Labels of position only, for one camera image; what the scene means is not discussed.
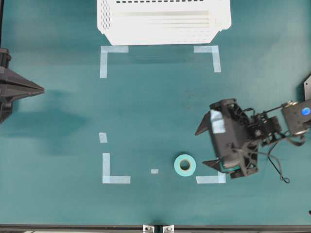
teal tape roll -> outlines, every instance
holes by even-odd
[[[189,164],[188,169],[183,170],[181,168],[182,162],[186,162]],[[177,172],[177,174],[180,176],[191,176],[196,169],[196,162],[195,162],[194,158],[192,158],[190,155],[181,154],[175,159],[174,168],[175,168],[175,171]]]

metal bracket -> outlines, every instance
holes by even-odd
[[[174,225],[163,226],[163,233],[173,233],[173,232],[174,232]]]
[[[303,83],[305,88],[305,100],[311,99],[311,75]]]
[[[143,233],[155,233],[155,226],[152,225],[142,225]]]

green tabletop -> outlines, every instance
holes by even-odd
[[[221,73],[193,45],[132,46],[108,55],[100,79],[110,44],[96,0],[7,0],[10,69],[46,93],[17,101],[0,125],[0,224],[310,225],[310,133],[274,151],[290,184],[264,156],[255,175],[196,183],[217,175],[202,164],[215,157],[209,135],[194,136],[210,103],[263,111],[303,100],[311,72],[310,0],[233,0],[231,13],[210,44]],[[197,162],[192,176],[174,171],[182,152]],[[130,184],[102,184],[102,153]]]

blue button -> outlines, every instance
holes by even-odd
[[[302,111],[301,111],[301,114],[304,115],[304,116],[307,116],[311,113],[311,108],[304,108]]]

white crate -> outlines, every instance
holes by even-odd
[[[205,44],[230,26],[230,0],[97,0],[112,45]]]

